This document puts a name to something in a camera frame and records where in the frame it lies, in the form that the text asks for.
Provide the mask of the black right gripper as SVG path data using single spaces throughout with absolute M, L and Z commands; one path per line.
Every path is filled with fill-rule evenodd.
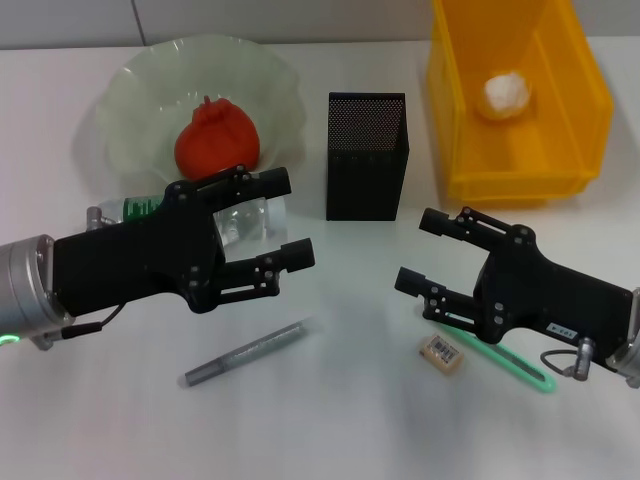
M 583 338 L 595 344 L 593 362 L 606 363 L 627 339 L 632 293 L 622 287 L 548 260 L 535 234 L 470 207 L 455 217 L 427 208 L 419 228 L 464 241 L 489 252 L 473 298 L 401 267 L 395 289 L 423 298 L 422 316 L 475 333 L 496 344 L 512 329 L 530 329 L 569 345 Z

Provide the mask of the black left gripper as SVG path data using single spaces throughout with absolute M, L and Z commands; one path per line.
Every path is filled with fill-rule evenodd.
M 175 182 L 148 215 L 54 242 L 53 292 L 72 315 L 85 315 L 160 293 L 196 309 L 224 252 L 213 212 L 291 193 L 285 167 L 251 173 L 225 169 Z M 315 265 L 310 238 L 254 258 L 226 263 L 214 275 L 216 306 L 280 293 L 280 273 Z

